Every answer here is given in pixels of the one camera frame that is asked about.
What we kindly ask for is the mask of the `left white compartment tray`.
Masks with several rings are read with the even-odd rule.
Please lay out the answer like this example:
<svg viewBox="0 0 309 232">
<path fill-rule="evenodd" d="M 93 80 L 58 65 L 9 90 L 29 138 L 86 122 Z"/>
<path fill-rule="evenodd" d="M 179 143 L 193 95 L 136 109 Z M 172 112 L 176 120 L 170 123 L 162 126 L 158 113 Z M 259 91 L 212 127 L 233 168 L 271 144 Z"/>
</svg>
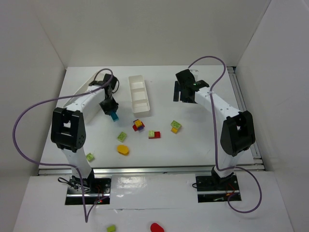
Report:
<svg viewBox="0 0 309 232">
<path fill-rule="evenodd" d="M 90 83 L 94 80 L 95 75 L 89 78 L 74 95 L 89 92 L 98 88 L 98 86 L 90 86 Z M 92 118 L 98 113 L 100 106 L 99 103 L 105 100 L 105 90 L 101 89 L 94 93 L 83 95 L 80 97 L 72 97 L 63 105 L 63 108 L 67 108 L 70 111 L 80 111 L 84 116 L 84 123 L 89 123 Z"/>
</svg>

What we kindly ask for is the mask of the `lime lego foreground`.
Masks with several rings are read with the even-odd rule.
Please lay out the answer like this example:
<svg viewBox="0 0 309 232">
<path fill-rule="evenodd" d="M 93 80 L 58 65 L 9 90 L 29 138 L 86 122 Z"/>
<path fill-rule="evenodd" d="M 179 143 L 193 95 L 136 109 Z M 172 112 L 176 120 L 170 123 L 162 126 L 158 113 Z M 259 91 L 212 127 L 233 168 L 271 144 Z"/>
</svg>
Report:
<svg viewBox="0 0 309 232">
<path fill-rule="evenodd" d="M 106 231 L 107 232 L 116 232 L 116 226 L 115 225 L 108 226 L 106 228 Z"/>
</svg>

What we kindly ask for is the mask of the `lime and yellow lego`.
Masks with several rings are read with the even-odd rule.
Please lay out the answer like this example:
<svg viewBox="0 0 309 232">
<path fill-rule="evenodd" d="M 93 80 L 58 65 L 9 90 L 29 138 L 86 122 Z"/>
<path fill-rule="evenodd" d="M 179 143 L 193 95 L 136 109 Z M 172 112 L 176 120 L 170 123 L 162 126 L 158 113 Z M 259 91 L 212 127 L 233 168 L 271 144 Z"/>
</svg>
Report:
<svg viewBox="0 0 309 232">
<path fill-rule="evenodd" d="M 174 134 L 177 134 L 178 130 L 182 127 L 182 125 L 177 122 L 177 121 L 172 121 L 171 122 L 171 131 L 174 133 Z"/>
</svg>

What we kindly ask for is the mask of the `white compartment tray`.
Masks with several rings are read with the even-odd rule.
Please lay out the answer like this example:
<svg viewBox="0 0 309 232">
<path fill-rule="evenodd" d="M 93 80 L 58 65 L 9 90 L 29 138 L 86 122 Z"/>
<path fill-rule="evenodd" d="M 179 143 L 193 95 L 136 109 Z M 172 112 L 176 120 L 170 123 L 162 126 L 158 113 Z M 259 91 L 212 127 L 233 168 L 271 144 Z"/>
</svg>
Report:
<svg viewBox="0 0 309 232">
<path fill-rule="evenodd" d="M 128 77 L 131 96 L 131 106 L 136 117 L 147 117 L 150 115 L 150 104 L 144 77 L 135 75 Z"/>
<path fill-rule="evenodd" d="M 90 83 L 94 80 L 95 75 L 89 78 L 74 95 L 89 92 L 98 88 L 98 86 L 90 86 Z M 105 100 L 105 90 L 101 89 L 94 93 L 83 95 L 80 97 L 72 97 L 63 105 L 63 108 L 67 108 L 70 111 L 80 111 L 84 116 L 84 123 L 89 123 L 92 118 L 98 113 L 100 106 L 99 103 Z"/>
</svg>

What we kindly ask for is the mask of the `lime lego brick front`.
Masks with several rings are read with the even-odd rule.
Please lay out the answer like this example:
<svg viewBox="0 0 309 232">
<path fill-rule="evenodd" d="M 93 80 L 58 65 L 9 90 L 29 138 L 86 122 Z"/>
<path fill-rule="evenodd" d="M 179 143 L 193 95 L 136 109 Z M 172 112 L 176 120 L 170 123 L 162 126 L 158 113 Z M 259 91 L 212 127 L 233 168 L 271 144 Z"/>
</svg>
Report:
<svg viewBox="0 0 309 232">
<path fill-rule="evenodd" d="M 92 162 L 95 159 L 95 157 L 92 153 L 88 153 L 86 155 L 86 159 L 87 159 L 88 162 Z"/>
</svg>

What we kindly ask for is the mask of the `lime and red lego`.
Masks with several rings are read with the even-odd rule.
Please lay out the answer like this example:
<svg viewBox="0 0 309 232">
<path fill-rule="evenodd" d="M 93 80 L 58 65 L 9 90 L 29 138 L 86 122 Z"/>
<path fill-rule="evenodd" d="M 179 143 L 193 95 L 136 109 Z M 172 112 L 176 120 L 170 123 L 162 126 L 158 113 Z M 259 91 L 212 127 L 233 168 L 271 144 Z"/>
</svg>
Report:
<svg viewBox="0 0 309 232">
<path fill-rule="evenodd" d="M 149 139 L 161 138 L 161 133 L 159 131 L 150 130 L 148 131 L 148 138 Z"/>
</svg>

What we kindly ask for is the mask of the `centre white compartment tray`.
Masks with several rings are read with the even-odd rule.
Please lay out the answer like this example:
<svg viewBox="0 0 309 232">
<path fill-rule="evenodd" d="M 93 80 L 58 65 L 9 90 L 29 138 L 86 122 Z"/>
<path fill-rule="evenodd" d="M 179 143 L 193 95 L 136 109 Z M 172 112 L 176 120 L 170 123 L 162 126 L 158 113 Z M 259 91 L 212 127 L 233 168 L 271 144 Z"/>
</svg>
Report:
<svg viewBox="0 0 309 232">
<path fill-rule="evenodd" d="M 147 117 L 150 115 L 150 104 L 144 77 L 135 75 L 128 77 L 131 96 L 131 106 L 136 117 Z"/>
</svg>

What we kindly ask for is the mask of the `front aluminium rail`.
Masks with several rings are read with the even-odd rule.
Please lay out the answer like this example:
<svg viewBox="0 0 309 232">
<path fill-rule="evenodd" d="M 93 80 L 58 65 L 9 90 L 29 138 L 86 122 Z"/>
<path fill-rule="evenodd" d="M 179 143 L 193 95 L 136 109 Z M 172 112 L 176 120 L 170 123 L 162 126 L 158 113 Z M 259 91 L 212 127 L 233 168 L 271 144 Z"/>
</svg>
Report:
<svg viewBox="0 0 309 232">
<path fill-rule="evenodd" d="M 96 175 L 112 174 L 176 174 L 210 172 L 211 166 L 145 167 L 145 168 L 94 168 Z M 39 169 L 38 176 L 70 175 L 71 168 Z"/>
</svg>

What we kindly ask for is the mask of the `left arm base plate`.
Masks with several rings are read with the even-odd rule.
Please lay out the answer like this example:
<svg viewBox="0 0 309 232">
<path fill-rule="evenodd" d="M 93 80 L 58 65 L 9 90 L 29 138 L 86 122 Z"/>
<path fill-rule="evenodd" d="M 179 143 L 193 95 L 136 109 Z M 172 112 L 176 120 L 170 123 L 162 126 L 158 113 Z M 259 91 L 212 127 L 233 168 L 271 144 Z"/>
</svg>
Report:
<svg viewBox="0 0 309 232">
<path fill-rule="evenodd" d="M 67 194 L 65 205 L 82 205 L 82 186 L 75 184 L 73 179 L 69 180 L 59 177 L 59 183 L 67 184 Z M 96 178 L 94 185 L 84 188 L 85 204 L 92 205 L 94 202 L 98 204 L 110 204 L 111 178 Z"/>
</svg>

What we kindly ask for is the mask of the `red yellow purple lego stack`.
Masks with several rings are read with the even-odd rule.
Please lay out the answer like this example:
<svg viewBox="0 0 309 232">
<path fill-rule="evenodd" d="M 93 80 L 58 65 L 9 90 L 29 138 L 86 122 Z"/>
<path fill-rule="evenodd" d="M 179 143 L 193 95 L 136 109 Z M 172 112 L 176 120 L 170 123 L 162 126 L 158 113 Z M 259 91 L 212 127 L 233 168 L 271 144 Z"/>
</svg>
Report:
<svg viewBox="0 0 309 232">
<path fill-rule="evenodd" d="M 136 119 L 135 121 L 133 121 L 134 125 L 132 126 L 134 131 L 141 131 L 144 129 L 145 125 L 143 124 L 143 122 L 139 119 Z"/>
</svg>

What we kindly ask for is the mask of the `teal long lego brick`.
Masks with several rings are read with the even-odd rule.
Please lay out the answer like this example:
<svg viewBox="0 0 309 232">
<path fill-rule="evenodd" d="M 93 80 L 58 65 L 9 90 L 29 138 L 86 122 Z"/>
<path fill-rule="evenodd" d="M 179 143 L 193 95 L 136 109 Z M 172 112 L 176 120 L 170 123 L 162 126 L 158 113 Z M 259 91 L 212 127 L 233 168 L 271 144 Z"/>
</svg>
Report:
<svg viewBox="0 0 309 232">
<path fill-rule="evenodd" d="M 111 111 L 110 116 L 111 116 L 113 122 L 116 122 L 116 121 L 119 120 L 119 117 L 118 117 L 118 115 L 117 115 L 117 113 L 115 111 Z"/>
</svg>

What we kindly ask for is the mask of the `yellow oval lego piece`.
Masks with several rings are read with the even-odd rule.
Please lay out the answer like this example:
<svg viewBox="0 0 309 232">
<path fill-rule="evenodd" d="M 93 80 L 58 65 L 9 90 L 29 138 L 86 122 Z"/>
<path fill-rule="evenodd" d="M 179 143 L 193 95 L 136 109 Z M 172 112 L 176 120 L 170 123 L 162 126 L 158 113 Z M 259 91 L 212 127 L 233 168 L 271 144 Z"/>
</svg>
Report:
<svg viewBox="0 0 309 232">
<path fill-rule="evenodd" d="M 129 148 L 126 145 L 118 145 L 117 152 L 121 155 L 127 156 L 129 154 Z"/>
</svg>

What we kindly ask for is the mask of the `lime lego brick centre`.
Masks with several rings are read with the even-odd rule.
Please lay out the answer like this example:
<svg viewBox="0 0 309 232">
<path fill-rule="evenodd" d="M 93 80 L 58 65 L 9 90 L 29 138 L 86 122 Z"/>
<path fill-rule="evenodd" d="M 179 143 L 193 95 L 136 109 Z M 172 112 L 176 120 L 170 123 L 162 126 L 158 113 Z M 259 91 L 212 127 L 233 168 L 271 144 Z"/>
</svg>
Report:
<svg viewBox="0 0 309 232">
<path fill-rule="evenodd" d="M 127 134 L 126 134 L 125 132 L 122 131 L 122 132 L 118 135 L 117 140 L 123 143 L 123 142 L 125 141 L 126 138 L 127 138 Z"/>
</svg>

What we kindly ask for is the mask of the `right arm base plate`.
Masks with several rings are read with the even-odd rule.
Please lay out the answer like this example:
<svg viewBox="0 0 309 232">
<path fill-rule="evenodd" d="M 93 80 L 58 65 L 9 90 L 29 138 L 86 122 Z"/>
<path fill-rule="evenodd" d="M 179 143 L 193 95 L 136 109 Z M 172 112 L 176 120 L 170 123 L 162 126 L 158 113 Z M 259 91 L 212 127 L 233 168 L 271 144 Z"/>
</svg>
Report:
<svg viewBox="0 0 309 232">
<path fill-rule="evenodd" d="M 216 185 L 211 176 L 196 176 L 192 187 L 197 190 L 198 203 L 216 203 L 241 201 L 238 179 L 233 175 L 231 179 Z"/>
</svg>

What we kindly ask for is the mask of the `lime lego brick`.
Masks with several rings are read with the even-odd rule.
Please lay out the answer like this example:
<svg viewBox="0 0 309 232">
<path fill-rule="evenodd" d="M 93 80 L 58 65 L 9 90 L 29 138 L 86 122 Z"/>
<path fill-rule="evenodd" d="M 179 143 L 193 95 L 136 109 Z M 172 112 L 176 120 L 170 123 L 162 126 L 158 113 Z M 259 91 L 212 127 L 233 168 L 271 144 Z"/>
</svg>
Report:
<svg viewBox="0 0 309 232">
<path fill-rule="evenodd" d="M 126 134 L 125 132 L 122 131 L 122 132 L 118 135 L 117 140 L 123 143 L 123 142 L 125 141 L 126 138 L 127 138 L 127 134 Z"/>
<path fill-rule="evenodd" d="M 92 153 L 88 153 L 86 155 L 86 159 L 87 159 L 88 162 L 92 162 L 95 159 L 95 157 Z"/>
</svg>

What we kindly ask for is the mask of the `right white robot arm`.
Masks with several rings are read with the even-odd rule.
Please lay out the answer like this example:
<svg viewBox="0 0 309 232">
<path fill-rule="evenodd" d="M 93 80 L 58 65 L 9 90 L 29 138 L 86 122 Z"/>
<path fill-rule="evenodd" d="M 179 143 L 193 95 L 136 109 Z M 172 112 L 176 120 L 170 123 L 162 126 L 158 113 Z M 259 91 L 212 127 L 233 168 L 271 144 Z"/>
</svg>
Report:
<svg viewBox="0 0 309 232">
<path fill-rule="evenodd" d="M 242 154 L 255 143 L 253 116 L 223 100 L 203 80 L 196 81 L 189 69 L 176 74 L 181 100 L 197 103 L 212 113 L 215 139 L 215 166 L 211 183 L 228 182 Z"/>
</svg>

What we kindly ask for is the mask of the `red oval lego foreground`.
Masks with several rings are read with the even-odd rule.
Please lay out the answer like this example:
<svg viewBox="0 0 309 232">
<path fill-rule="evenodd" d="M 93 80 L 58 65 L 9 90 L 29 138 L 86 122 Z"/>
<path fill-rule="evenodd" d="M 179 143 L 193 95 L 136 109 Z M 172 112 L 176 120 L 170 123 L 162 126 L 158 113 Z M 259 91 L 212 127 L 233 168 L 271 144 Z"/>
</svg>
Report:
<svg viewBox="0 0 309 232">
<path fill-rule="evenodd" d="M 150 226 L 151 232 L 165 232 L 164 228 L 157 223 L 152 223 Z"/>
</svg>

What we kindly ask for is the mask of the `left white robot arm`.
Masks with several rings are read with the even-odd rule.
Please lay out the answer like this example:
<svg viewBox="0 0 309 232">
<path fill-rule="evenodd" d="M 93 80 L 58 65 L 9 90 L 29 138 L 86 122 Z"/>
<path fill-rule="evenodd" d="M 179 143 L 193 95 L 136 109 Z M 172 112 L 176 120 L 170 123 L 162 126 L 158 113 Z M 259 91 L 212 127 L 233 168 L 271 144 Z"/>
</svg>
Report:
<svg viewBox="0 0 309 232">
<path fill-rule="evenodd" d="M 94 171 L 84 152 L 85 124 L 90 122 L 100 109 L 113 121 L 118 120 L 118 103 L 112 96 L 118 90 L 116 85 L 109 84 L 93 93 L 92 90 L 98 88 L 98 85 L 90 85 L 83 96 L 76 98 L 64 108 L 57 107 L 53 111 L 51 141 L 72 165 L 74 185 L 83 185 L 87 189 L 92 189 L 95 185 Z"/>
</svg>

